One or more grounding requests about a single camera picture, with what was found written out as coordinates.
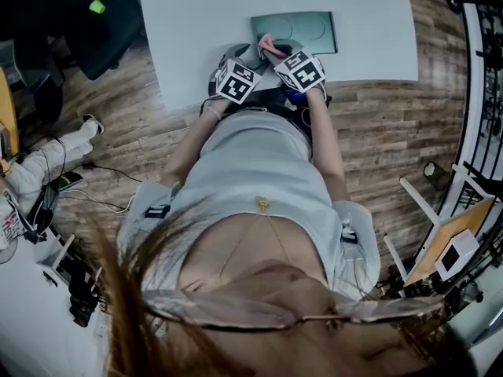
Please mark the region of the pink cloth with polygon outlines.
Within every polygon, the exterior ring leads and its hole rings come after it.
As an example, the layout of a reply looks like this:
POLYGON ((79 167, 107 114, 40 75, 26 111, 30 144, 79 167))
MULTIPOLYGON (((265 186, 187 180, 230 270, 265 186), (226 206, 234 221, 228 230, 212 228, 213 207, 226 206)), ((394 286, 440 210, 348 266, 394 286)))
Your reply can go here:
POLYGON ((287 55, 277 49, 274 45, 275 39, 271 34, 265 34, 260 40, 258 46, 262 49, 263 53, 271 53, 273 56, 279 59, 285 59, 287 55))

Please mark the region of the pile of black equipment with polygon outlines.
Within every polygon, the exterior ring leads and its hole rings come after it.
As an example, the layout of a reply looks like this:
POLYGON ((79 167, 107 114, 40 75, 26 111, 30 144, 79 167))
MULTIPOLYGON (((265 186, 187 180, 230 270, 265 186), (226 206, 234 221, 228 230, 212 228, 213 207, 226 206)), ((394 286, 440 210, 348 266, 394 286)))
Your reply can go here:
POLYGON ((82 328, 88 326, 98 304, 99 289, 96 287, 96 282, 96 278, 92 277, 85 267, 74 266, 68 286, 69 312, 73 316, 73 321, 82 328))

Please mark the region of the green rectangular tray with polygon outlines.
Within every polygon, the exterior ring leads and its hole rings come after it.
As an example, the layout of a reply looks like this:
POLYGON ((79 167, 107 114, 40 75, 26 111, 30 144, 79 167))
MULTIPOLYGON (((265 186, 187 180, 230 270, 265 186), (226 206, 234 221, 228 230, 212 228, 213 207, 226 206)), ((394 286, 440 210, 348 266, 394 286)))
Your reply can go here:
POLYGON ((336 54, 338 44, 331 12, 277 13, 251 18, 257 41, 270 34, 277 42, 295 40, 311 54, 336 54))

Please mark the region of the person's grey top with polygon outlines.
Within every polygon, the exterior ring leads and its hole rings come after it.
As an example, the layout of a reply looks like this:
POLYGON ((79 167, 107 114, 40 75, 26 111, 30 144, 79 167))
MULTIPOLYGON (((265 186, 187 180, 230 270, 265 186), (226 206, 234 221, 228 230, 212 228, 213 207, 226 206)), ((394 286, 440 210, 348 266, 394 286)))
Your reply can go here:
POLYGON ((291 123, 266 112, 244 111, 222 120, 181 187, 139 185, 118 234, 121 248, 139 245, 155 227, 191 208, 197 218, 148 274, 147 287, 173 289, 182 263, 204 228, 235 214, 267 214, 299 225, 311 238, 331 290, 360 300, 380 276, 380 255, 370 212, 351 201, 333 202, 310 161, 310 146, 291 123), (164 219, 145 218, 149 207, 169 204, 164 219), (357 244, 341 242, 355 232, 357 244))

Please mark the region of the black waste bin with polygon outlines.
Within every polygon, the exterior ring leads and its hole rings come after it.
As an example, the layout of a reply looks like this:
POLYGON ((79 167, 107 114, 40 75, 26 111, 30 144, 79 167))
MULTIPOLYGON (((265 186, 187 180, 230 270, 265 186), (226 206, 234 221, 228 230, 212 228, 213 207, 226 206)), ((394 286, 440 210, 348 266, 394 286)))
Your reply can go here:
POLYGON ((450 174, 434 161, 424 166, 423 175, 436 192, 442 191, 450 182, 450 174))

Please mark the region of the person's right forearm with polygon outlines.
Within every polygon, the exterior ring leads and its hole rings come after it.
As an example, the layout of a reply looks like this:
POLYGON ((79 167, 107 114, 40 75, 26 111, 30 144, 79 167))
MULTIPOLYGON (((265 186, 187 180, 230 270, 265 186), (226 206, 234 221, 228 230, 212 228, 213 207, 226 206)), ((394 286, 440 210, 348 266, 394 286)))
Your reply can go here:
POLYGON ((325 96, 318 88, 306 92, 310 113, 313 164, 324 179, 333 202, 350 201, 337 132, 325 96))

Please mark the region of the black office chair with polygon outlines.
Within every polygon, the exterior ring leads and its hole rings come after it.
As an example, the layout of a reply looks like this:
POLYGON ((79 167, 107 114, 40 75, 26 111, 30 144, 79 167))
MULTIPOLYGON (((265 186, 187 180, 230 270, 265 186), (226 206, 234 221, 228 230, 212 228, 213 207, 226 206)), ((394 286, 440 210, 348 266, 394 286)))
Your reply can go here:
POLYGON ((50 38, 63 38, 74 62, 95 80, 117 66, 144 27, 138 0, 101 0, 102 14, 89 10, 93 0, 0 0, 0 42, 46 64, 50 38))

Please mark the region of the thin-rimmed glasses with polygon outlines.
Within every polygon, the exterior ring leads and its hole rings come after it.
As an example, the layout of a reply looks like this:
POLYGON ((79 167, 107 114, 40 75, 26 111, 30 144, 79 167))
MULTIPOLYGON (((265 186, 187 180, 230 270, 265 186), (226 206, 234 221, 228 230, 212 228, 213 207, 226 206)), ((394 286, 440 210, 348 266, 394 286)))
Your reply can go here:
POLYGON ((342 302, 326 314, 295 315, 292 311, 230 296, 201 292, 151 290, 142 294, 147 311, 155 317, 212 331, 284 331, 307 322, 377 324, 422 317, 444 307, 437 297, 397 298, 342 302))

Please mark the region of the dark rounded floor device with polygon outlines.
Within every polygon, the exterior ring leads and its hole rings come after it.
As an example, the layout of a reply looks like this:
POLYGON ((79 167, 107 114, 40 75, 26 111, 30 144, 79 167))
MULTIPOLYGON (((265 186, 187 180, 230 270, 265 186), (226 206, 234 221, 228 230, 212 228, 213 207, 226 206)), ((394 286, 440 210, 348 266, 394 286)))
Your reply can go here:
POLYGON ((50 188, 57 192, 63 192, 83 181, 83 177, 73 171, 67 172, 50 182, 50 188))

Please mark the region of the white metal frame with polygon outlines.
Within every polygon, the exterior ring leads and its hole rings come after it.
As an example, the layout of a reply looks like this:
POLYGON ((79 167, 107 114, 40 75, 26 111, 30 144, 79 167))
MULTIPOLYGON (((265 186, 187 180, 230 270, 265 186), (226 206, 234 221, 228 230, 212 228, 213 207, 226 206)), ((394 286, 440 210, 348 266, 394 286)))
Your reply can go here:
POLYGON ((413 268, 407 272, 406 268, 398 255, 398 252, 395 249, 394 244, 391 241, 391 238, 388 234, 384 234, 384 242, 387 246, 388 251, 391 254, 391 257, 394 260, 395 265, 397 266, 398 272, 402 281, 404 283, 404 287, 409 286, 411 284, 415 284, 416 282, 422 280, 426 276, 425 271, 420 271, 420 266, 424 261, 424 258, 427 256, 427 253, 430 251, 430 247, 433 243, 433 240, 436 237, 436 234, 439 231, 439 227, 441 225, 440 217, 433 210, 433 208, 428 204, 428 202, 424 199, 424 197, 406 180, 404 177, 399 178, 399 184, 407 191, 409 196, 416 202, 419 208, 426 214, 430 222, 432 223, 432 230, 428 234, 428 237, 424 241, 424 245, 419 250, 419 254, 414 261, 413 268))

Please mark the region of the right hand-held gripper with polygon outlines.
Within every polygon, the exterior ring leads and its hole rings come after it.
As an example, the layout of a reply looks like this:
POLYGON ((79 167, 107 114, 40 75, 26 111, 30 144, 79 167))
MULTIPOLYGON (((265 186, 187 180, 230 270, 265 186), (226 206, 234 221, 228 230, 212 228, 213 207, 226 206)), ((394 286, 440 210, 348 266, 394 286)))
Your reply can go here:
POLYGON ((286 86, 304 93, 325 81, 319 59, 298 42, 275 42, 274 48, 283 56, 289 56, 274 67, 275 73, 286 86))

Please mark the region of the white microwave oven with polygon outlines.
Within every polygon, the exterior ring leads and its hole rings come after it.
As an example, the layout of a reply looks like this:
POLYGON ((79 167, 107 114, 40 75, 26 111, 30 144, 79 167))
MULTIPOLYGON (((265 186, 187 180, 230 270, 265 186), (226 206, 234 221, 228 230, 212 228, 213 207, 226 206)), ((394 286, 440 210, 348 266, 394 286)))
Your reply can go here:
POLYGON ((435 263, 442 281, 458 274, 479 249, 479 242, 470 229, 454 236, 435 263))

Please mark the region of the white open tray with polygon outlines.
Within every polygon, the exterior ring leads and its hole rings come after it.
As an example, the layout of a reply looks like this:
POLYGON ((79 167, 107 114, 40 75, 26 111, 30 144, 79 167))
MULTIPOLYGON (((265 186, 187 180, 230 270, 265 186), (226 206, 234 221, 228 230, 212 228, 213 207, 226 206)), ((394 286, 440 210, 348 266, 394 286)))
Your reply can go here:
POLYGON ((64 269, 58 270, 62 261, 67 257, 68 249, 75 240, 72 233, 66 240, 57 234, 50 245, 49 254, 38 265, 42 270, 42 275, 49 284, 58 287, 59 284, 69 285, 71 276, 64 269))

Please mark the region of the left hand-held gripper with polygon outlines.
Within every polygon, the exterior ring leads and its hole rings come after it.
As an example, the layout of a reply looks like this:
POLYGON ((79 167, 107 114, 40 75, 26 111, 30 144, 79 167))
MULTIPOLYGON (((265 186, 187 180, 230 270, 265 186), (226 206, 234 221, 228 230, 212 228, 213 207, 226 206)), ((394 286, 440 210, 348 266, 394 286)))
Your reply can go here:
POLYGON ((228 48, 223 54, 218 69, 208 84, 210 97, 224 97, 235 104, 242 104, 262 80, 271 65, 267 59, 243 64, 240 58, 250 48, 249 43, 240 43, 228 48))

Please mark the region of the wooden board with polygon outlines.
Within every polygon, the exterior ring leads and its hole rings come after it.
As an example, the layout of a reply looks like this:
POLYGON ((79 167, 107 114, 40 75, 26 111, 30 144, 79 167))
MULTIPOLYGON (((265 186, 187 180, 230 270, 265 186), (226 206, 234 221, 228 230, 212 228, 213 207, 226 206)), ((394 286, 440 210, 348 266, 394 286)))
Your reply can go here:
POLYGON ((463 212, 435 223, 427 238, 425 249, 420 252, 414 267, 404 279, 404 286, 423 280, 434 271, 434 265, 450 240, 459 233, 470 230, 475 235, 483 224, 494 199, 483 199, 463 212))

